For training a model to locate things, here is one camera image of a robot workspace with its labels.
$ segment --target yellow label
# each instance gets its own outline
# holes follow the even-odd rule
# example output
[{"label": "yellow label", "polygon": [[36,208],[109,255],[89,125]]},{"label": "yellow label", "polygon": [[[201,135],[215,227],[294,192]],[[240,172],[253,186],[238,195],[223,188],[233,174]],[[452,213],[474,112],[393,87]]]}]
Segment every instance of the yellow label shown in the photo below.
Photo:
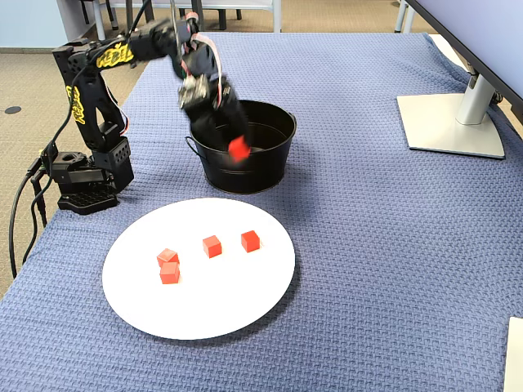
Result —
[{"label": "yellow label", "polygon": [[127,63],[131,61],[134,55],[129,49],[129,44],[122,45],[121,43],[107,49],[103,55],[96,60],[98,68],[114,67],[118,63]]},{"label": "yellow label", "polygon": [[[70,98],[71,87],[67,86],[65,87],[65,90],[67,90],[67,96]],[[85,120],[83,119],[83,105],[82,102],[80,102],[80,91],[76,86],[74,86],[73,116],[74,121],[76,121],[77,123],[85,124]]]}]

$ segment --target monitor stand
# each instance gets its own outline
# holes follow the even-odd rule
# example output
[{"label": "monitor stand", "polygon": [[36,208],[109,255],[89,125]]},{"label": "monitor stand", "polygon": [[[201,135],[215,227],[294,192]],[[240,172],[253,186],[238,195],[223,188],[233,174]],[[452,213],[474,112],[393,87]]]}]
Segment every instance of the monitor stand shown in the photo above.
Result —
[{"label": "monitor stand", "polygon": [[498,130],[486,110],[495,92],[483,76],[465,94],[398,96],[411,149],[505,158]]}]

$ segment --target black cable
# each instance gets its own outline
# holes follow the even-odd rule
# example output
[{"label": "black cable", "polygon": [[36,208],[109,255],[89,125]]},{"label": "black cable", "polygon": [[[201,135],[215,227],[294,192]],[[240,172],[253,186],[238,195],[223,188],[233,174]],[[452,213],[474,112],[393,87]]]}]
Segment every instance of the black cable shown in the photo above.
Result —
[{"label": "black cable", "polygon": [[16,191],[15,200],[13,201],[13,207],[11,208],[11,219],[9,220],[9,258],[11,259],[11,271],[13,273],[13,279],[16,278],[16,263],[15,263],[15,217],[16,217],[16,208],[18,207],[18,201],[22,195],[22,190],[24,190],[27,181],[31,178],[31,175],[26,174],[22,183]]},{"label": "black cable", "polygon": [[145,8],[149,5],[150,0],[145,0],[143,5],[140,7],[140,10],[138,11],[138,14],[136,14],[136,18],[134,22],[132,22],[132,26],[127,32],[127,38],[131,35],[131,33],[135,30],[135,28],[138,26],[138,22],[140,21],[141,16],[143,15]]},{"label": "black cable", "polygon": [[22,191],[24,190],[25,185],[27,184],[27,181],[31,178],[34,173],[38,171],[42,164],[42,160],[40,158],[36,158],[33,162],[33,164],[27,169],[27,172],[25,173],[25,177],[22,180],[22,183],[18,187],[18,190],[16,191],[15,200],[13,201],[13,206],[11,208],[11,219],[9,220],[9,258],[11,260],[11,271],[13,273],[13,279],[16,278],[16,261],[15,261],[15,239],[14,239],[14,232],[15,232],[15,218],[16,218],[16,209],[18,208],[18,202],[20,200],[20,196],[22,195]]},{"label": "black cable", "polygon": [[[33,184],[33,190],[34,190],[35,197],[42,190],[42,186],[40,185],[40,180],[42,179],[42,177],[45,174],[46,174],[45,168],[40,167],[38,172],[33,177],[31,177],[31,184]],[[42,225],[45,228],[47,226],[47,217],[46,217],[46,202],[43,199],[43,195],[41,198],[39,198],[37,200],[36,206],[38,207],[38,211],[40,212],[40,218],[42,219]]]},{"label": "black cable", "polygon": [[[56,143],[56,139],[58,139],[58,136],[62,133],[62,131],[64,130],[65,126],[67,125],[67,123],[71,119],[71,114],[73,113],[73,106],[74,106],[74,88],[76,87],[76,83],[78,81],[78,78],[86,71],[87,68],[89,68],[89,66],[94,64],[96,59],[98,57],[100,57],[104,53],[105,49],[107,47],[110,47],[111,45],[112,45],[112,42],[110,42],[110,43],[104,45],[103,47],[101,47],[99,49],[99,51],[97,52],[97,54],[95,56],[93,56],[89,60],[87,65],[85,67],[83,67],[82,69],[80,69],[80,72],[78,72],[76,74],[76,76],[73,78],[73,81],[71,82],[71,86],[70,86],[71,87],[71,97],[69,98],[69,110],[67,112],[67,117],[65,118],[65,121],[62,123],[62,125],[60,125],[60,128],[58,128],[58,131],[56,131],[55,135],[53,136],[53,138],[51,139],[49,144],[47,144],[46,151],[47,151],[47,158],[48,159],[52,158],[52,150],[53,150],[53,146]],[[33,201],[31,202],[31,217],[33,218],[33,237],[31,238],[31,242],[29,243],[29,246],[27,247],[27,250],[25,251],[24,259],[22,260],[22,264],[24,264],[27,261],[27,257],[29,256],[29,253],[31,252],[31,249],[33,248],[33,245],[34,245],[34,243],[36,241],[36,237],[38,235],[38,223],[37,223],[37,220],[36,220],[36,213],[34,212],[34,206],[37,203],[37,201],[43,196],[43,194],[45,194],[45,192],[51,186],[51,183],[52,183],[52,162],[49,162],[48,170],[49,170],[49,173],[48,173],[49,180],[47,180],[46,186],[44,186],[43,189],[40,192],[38,192],[38,194],[34,197]]]}]

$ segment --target monitor base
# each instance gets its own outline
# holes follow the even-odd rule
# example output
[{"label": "monitor base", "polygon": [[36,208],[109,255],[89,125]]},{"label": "monitor base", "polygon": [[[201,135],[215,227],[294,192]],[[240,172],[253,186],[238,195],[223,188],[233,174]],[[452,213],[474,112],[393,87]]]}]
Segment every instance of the monitor base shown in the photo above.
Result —
[{"label": "monitor base", "polygon": [[498,130],[485,114],[481,124],[456,120],[464,94],[398,96],[401,119],[411,149],[505,158]]}]

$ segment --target blue textured fabric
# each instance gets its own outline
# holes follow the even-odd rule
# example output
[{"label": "blue textured fabric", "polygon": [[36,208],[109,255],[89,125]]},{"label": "blue textured fabric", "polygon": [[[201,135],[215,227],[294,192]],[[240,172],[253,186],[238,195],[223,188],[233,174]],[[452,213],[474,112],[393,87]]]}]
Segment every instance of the blue textured fabric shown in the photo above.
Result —
[{"label": "blue textured fabric", "polygon": [[[523,143],[500,110],[504,161],[411,151],[396,96],[467,82],[428,36],[212,37],[241,98],[296,116],[284,179],[244,197],[211,187],[169,60],[151,62],[125,104],[136,177],[121,203],[57,212],[0,304],[0,390],[501,391],[508,320],[523,316]],[[228,336],[137,331],[104,298],[105,255],[140,216],[199,197],[275,216],[291,286]]]}]

